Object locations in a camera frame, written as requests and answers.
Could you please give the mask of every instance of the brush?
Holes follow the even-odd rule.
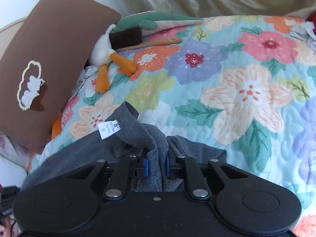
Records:
[[[153,41],[142,42],[141,44],[130,46],[130,47],[120,48],[120,49],[117,49],[115,51],[122,52],[122,51],[135,50],[135,49],[150,47],[150,46],[179,44],[181,42],[182,42],[181,38],[157,39],[157,40],[153,40]]]
[[[138,45],[142,42],[142,30],[139,27],[126,29],[110,34],[110,42],[113,50]]]

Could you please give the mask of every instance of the green plush toy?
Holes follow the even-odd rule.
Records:
[[[201,18],[192,18],[178,14],[146,11],[134,15],[127,16],[116,23],[111,34],[118,33],[130,28],[139,27],[142,30],[142,36],[149,36],[162,30],[166,30],[178,26],[186,26],[191,24],[201,24]]]

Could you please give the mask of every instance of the gray fabric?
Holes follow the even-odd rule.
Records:
[[[315,28],[313,22],[303,22],[290,29],[290,36],[303,40],[308,47],[316,51],[316,36],[313,29]]]
[[[166,137],[157,127],[137,121],[137,111],[127,102],[119,106],[108,120],[116,119],[121,130],[101,140],[98,131],[65,147],[49,157],[24,182],[23,189],[50,180],[98,159],[115,163],[128,154],[141,154],[147,148],[149,177],[132,182],[132,189],[138,191],[175,191],[181,179],[166,176],[166,156],[169,147],[177,155],[194,157],[198,162],[208,159],[226,161],[226,151],[196,143],[180,136]]]

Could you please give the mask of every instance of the black cable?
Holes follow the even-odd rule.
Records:
[[[13,227],[15,225],[16,221],[14,221],[14,223],[11,225],[11,229],[10,229],[10,237],[12,237],[12,231],[13,231]]]

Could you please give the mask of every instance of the floral quilt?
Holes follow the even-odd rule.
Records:
[[[295,233],[316,236],[316,53],[289,36],[300,22],[225,16],[159,32],[147,39],[182,43],[121,52],[137,70],[127,77],[111,64],[103,95],[91,67],[62,111],[61,135],[34,156],[32,170],[127,100],[139,121],[226,149],[228,163],[295,193],[303,209]]]

